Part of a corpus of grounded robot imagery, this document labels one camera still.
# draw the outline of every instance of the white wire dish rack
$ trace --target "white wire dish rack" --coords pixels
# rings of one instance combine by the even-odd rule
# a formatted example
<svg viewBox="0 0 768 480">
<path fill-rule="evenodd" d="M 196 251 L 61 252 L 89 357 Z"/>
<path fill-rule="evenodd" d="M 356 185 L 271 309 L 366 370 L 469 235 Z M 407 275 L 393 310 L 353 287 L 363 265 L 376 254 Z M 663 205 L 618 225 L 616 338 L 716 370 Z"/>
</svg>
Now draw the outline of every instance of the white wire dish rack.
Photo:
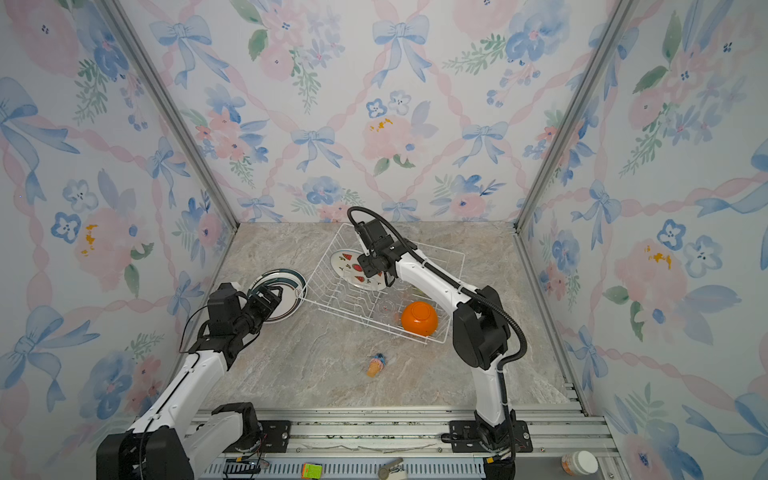
<svg viewBox="0 0 768 480">
<path fill-rule="evenodd" d="M 436 265 L 461 279 L 464 257 L 461 252 L 414 242 Z M 313 303 L 319 310 L 350 319 L 365 326 L 371 326 L 392 335 L 401 336 L 419 343 L 445 343 L 451 331 L 452 315 L 409 283 L 397 279 L 395 284 L 384 290 L 363 290 L 347 283 L 333 271 L 330 256 L 339 250 L 361 251 L 357 233 L 349 223 L 344 223 L 336 232 L 330 245 L 320 259 L 306 283 L 305 301 Z M 438 314 L 437 330 L 430 336 L 407 332 L 402 328 L 400 315 L 416 301 L 427 302 Z"/>
</svg>

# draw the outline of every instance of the wallpaper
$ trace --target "wallpaper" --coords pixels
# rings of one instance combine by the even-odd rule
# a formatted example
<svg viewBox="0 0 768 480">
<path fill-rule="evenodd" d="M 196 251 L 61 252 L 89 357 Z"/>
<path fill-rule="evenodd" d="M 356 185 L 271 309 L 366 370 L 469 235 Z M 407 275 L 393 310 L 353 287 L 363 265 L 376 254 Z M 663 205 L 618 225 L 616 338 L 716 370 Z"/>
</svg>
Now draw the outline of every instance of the wallpaper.
<svg viewBox="0 0 768 480">
<path fill-rule="evenodd" d="M 768 478 L 766 21 L 641 0 L 525 231 L 634 480 Z"/>
<path fill-rule="evenodd" d="M 587 3 L 123 6 L 237 216 L 333 222 L 515 219 L 614 8 Z"/>
<path fill-rule="evenodd" d="M 0 478 L 94 478 L 232 230 L 95 6 L 0 2 Z"/>
</svg>

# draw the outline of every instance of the orange bowl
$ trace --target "orange bowl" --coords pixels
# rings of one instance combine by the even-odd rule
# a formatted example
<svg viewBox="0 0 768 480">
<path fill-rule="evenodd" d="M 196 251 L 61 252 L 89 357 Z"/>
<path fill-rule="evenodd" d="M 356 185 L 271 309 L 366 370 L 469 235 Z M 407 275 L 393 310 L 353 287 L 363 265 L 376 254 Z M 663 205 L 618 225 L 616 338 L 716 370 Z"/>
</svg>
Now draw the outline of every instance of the orange bowl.
<svg viewBox="0 0 768 480">
<path fill-rule="evenodd" d="M 430 336 L 437 330 L 437 312 L 432 305 L 414 302 L 402 311 L 402 328 L 416 335 Z"/>
</svg>

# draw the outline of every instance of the white bottle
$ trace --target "white bottle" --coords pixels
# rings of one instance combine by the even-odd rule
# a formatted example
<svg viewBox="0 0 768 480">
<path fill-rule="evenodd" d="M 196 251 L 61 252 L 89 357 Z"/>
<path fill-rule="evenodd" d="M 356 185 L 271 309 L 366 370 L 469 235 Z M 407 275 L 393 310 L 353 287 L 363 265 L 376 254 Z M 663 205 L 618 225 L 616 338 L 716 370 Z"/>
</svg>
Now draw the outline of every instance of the white bottle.
<svg viewBox="0 0 768 480">
<path fill-rule="evenodd" d="M 591 475 L 598 470 L 598 460 L 586 450 L 563 455 L 561 463 L 563 470 L 571 476 Z"/>
</svg>

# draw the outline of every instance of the white lid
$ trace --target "white lid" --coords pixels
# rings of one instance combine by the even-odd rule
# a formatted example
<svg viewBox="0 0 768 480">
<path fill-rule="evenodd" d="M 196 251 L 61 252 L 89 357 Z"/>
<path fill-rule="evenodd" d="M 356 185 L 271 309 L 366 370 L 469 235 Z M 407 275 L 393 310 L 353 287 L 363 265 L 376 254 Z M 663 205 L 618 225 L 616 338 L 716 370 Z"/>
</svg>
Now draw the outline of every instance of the white lid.
<svg viewBox="0 0 768 480">
<path fill-rule="evenodd" d="M 595 473 L 598 470 L 598 460 L 586 450 L 574 453 L 574 463 L 577 468 L 584 470 L 587 474 Z"/>
</svg>

